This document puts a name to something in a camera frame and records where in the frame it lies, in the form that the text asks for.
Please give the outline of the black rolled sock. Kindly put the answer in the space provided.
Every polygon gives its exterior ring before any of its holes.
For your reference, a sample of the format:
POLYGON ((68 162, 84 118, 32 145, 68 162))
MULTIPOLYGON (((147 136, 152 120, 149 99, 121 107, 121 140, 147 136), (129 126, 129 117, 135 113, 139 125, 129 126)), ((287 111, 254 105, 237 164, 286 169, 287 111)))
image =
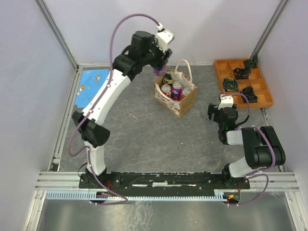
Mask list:
POLYGON ((251 74, 250 68, 235 68, 233 70, 234 76, 236 80, 244 80, 248 79, 249 75, 251 74))
POLYGON ((250 103, 257 103, 258 97, 255 95, 253 87, 246 87, 241 91, 250 103))

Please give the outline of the purple fanta can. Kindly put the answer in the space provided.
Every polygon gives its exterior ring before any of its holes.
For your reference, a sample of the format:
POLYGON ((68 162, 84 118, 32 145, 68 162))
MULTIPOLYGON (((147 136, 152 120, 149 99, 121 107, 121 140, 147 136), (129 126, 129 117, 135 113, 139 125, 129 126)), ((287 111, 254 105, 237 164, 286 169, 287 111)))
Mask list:
POLYGON ((164 76, 167 72, 167 66, 163 66, 161 69, 153 68, 154 74, 158 77, 164 76))
POLYGON ((179 101, 181 92, 182 84, 179 81, 175 81, 171 86, 171 99, 174 101, 179 101))

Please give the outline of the blue patterned cloth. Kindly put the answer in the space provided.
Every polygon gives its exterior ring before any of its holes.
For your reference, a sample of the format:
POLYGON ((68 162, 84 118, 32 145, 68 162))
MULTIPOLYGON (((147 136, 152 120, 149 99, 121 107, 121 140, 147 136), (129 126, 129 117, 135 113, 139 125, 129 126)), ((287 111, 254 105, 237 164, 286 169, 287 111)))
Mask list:
POLYGON ((108 77, 108 69, 92 69, 82 71, 79 89, 75 99, 77 108, 85 108, 97 94, 108 77))

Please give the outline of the canvas bag with cat print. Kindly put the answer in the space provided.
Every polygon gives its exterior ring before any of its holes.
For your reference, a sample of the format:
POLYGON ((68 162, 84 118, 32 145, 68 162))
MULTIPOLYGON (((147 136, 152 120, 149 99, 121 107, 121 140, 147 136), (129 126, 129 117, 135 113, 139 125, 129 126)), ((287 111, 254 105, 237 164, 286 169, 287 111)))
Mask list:
POLYGON ((163 86, 163 76, 159 76, 153 83, 153 98, 173 113, 177 118, 181 118, 181 116, 194 105, 198 87, 193 84, 191 67, 185 59, 180 60, 175 69, 171 69, 171 76, 175 77, 176 81, 179 81, 184 88, 188 88, 191 92, 183 99, 175 101, 167 97, 161 91, 161 87, 163 86), (185 73, 178 71, 178 67, 181 63, 185 63, 187 65, 189 73, 188 76, 185 73))

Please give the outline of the dark patterned sock top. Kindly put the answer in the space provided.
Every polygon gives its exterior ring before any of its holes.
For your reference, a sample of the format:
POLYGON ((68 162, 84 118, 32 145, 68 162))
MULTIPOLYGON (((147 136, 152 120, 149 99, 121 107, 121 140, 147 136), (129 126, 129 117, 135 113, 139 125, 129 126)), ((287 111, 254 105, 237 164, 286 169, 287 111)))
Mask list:
POLYGON ((257 68, 257 61, 255 60, 245 60, 243 61, 243 64, 245 68, 248 68, 248 69, 257 68))

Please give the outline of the black rolled sock centre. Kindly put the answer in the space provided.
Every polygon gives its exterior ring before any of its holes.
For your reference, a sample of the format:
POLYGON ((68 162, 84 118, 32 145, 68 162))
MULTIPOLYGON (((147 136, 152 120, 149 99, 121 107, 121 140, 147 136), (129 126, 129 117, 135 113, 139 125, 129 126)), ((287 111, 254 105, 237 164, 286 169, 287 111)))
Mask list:
POLYGON ((251 74, 250 68, 235 68, 233 70, 234 76, 236 80, 244 80, 248 79, 249 75, 251 74))

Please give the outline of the green Perrier glass bottle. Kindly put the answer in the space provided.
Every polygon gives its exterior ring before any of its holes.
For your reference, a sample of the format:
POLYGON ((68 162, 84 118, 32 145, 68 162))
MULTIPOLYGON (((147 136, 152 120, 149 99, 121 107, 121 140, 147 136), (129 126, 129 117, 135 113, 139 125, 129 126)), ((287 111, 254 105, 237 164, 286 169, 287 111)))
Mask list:
POLYGON ((166 74, 163 77, 163 84, 168 84, 168 85, 172 85, 173 84, 173 78, 171 75, 171 69, 168 68, 166 71, 166 74))

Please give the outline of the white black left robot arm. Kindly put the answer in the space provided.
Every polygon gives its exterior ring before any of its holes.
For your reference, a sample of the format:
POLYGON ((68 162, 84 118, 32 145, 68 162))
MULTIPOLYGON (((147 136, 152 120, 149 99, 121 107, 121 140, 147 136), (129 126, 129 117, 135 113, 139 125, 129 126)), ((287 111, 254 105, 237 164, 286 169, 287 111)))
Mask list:
POLYGON ((173 32, 164 28, 156 34, 135 32, 130 45, 114 59, 105 82, 91 102, 82 112, 73 113, 76 131, 80 133, 87 150, 90 183, 95 187, 106 184, 104 145, 110 137, 110 131, 103 124, 109 110, 143 67, 150 65, 161 70, 167 64, 172 54, 168 46, 173 39, 173 32))

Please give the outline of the red coke can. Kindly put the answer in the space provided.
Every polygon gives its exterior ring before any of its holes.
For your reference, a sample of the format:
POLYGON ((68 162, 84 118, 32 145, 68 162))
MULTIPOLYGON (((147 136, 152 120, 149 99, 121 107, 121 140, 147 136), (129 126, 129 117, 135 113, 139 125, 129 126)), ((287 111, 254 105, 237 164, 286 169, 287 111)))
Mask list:
POLYGON ((184 99, 186 96, 188 96, 191 93, 191 89, 189 88, 183 88, 180 93, 180 100, 184 99))
POLYGON ((164 95, 171 98, 171 86, 169 84, 162 85, 161 91, 164 95))

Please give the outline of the black rolled sock lower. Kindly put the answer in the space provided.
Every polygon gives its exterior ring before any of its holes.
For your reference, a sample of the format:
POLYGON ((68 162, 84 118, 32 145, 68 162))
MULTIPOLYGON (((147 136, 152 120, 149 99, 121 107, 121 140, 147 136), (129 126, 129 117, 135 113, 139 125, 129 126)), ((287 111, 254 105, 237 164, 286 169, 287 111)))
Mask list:
POLYGON ((255 95, 253 87, 246 87, 241 91, 250 103, 257 103, 258 97, 255 95))

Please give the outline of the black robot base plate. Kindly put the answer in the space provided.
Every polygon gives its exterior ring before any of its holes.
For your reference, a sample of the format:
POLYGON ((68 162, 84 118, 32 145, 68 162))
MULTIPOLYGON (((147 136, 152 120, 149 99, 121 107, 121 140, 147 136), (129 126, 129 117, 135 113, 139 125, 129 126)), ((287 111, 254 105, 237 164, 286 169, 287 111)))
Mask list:
POLYGON ((215 190, 249 189, 249 180, 235 179, 225 186, 221 173, 136 173, 110 172, 100 176, 81 174, 79 188, 98 190, 97 198, 107 196, 120 199, 207 199, 215 197, 215 190))

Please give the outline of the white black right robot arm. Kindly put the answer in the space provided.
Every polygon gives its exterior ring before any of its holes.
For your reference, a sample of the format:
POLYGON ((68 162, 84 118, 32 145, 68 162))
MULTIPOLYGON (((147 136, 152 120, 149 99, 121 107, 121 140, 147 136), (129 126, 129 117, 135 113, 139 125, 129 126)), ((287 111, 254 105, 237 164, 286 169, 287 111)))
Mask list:
POLYGON ((272 126, 241 127, 244 121, 237 122, 238 111, 234 103, 233 94, 222 94, 219 104, 209 104, 208 119, 218 124, 218 139, 224 145, 241 145, 244 148, 244 157, 227 164, 221 173, 221 184, 232 188, 238 179, 246 180, 254 174, 285 164, 286 155, 272 126))

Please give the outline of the aluminium frame rail front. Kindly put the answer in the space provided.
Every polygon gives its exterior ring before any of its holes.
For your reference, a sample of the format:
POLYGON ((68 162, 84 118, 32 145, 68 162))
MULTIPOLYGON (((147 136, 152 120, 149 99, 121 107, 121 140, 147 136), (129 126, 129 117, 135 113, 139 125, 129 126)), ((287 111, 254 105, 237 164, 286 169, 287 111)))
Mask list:
POLYGON ((170 188, 212 190, 217 192, 297 192, 299 190, 292 172, 268 172, 264 176, 224 179, 221 174, 195 173, 133 173, 112 172, 101 183, 85 173, 40 172, 37 190, 128 190, 130 188, 170 188))

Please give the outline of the wooden compartment tray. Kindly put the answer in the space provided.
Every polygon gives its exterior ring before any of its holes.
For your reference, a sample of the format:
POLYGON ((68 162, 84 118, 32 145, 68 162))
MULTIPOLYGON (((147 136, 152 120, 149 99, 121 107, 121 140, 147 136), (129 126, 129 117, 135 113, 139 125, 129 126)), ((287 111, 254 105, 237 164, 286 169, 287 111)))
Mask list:
MULTIPOLYGON (((218 86, 222 94, 227 94, 223 86, 223 80, 226 78, 235 79, 233 70, 235 68, 245 68, 244 62, 246 59, 227 59, 227 60, 216 60, 214 61, 214 69, 216 72, 218 86)), ((251 73, 248 79, 237 80, 238 90, 237 93, 241 92, 246 87, 252 87, 255 95, 258 97, 256 103, 250 103, 252 108, 269 108, 274 104, 274 100, 270 93, 270 90, 265 82, 260 68, 251 69, 251 73)))

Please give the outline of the blue yellow rolled sock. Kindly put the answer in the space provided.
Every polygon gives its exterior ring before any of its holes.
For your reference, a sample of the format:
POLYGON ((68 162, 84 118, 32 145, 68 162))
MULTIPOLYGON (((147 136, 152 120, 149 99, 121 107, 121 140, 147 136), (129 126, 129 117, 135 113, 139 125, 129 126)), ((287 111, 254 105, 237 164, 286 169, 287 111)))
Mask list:
POLYGON ((239 90, 238 82, 234 78, 224 78, 222 85, 226 92, 234 92, 239 90))

